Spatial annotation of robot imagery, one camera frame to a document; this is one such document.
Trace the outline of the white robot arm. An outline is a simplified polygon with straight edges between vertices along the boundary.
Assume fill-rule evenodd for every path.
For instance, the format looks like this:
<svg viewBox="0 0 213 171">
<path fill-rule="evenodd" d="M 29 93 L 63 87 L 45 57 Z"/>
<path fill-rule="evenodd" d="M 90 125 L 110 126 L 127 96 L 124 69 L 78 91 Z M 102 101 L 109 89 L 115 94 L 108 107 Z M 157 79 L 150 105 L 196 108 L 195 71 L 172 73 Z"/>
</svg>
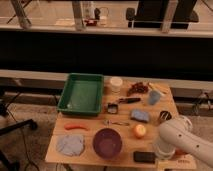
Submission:
<svg viewBox="0 0 213 171">
<path fill-rule="evenodd" d="M 196 136 L 192 130 L 192 122 L 183 115 L 161 123 L 153 141 L 155 155 L 161 160 L 171 159 L 175 150 L 180 149 L 213 168 L 213 143 Z"/>
</svg>

